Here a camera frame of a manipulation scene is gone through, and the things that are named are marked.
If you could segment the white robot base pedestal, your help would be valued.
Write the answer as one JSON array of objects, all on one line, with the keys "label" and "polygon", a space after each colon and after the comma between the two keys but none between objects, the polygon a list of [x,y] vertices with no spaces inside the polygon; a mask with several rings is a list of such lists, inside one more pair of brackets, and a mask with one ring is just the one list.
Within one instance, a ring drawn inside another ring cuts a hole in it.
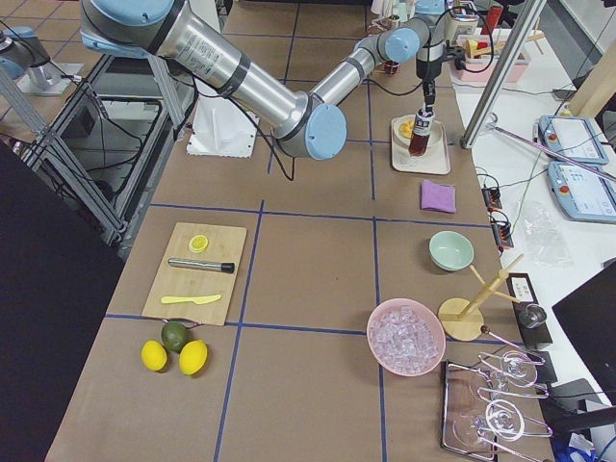
[{"label": "white robot base pedestal", "polygon": [[252,112],[245,114],[229,100],[200,95],[187,152],[194,156],[249,158],[258,122],[258,116]]}]

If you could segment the second grey robot arm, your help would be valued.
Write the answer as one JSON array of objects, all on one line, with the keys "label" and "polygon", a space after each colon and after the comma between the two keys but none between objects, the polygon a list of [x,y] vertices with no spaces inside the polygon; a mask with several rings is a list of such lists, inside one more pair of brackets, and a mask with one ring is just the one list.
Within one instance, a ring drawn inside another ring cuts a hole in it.
[{"label": "second grey robot arm", "polygon": [[223,98],[234,98],[271,125],[290,157],[327,160],[347,139],[339,103],[387,61],[417,65],[439,60],[443,1],[419,1],[396,29],[361,39],[309,92],[291,91],[201,19],[187,1],[84,1],[82,38],[93,48],[143,51],[171,59]]}]

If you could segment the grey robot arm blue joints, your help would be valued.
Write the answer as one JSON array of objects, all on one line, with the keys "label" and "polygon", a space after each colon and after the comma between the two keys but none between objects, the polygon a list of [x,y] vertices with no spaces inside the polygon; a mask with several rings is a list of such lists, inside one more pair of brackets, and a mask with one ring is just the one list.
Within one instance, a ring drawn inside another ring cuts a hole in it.
[{"label": "grey robot arm blue joints", "polygon": [[1,67],[25,93],[58,95],[69,84],[66,72],[52,61],[37,33],[27,26],[1,31]]}]

